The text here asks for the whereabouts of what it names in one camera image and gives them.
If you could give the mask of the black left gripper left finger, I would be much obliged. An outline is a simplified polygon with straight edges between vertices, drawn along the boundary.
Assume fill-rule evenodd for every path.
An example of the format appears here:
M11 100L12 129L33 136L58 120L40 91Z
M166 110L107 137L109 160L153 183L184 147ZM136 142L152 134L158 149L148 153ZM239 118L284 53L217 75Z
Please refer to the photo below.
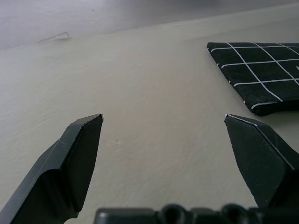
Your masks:
M93 175L101 114L71 123L35 162L0 212L2 224L63 224L77 218Z

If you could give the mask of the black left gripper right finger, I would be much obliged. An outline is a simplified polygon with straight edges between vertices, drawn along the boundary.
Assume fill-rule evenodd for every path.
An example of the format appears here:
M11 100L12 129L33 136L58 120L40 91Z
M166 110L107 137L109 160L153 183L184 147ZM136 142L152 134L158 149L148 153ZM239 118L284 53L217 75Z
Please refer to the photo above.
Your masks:
M269 125L226 114L240 173L258 207L298 207L299 154Z

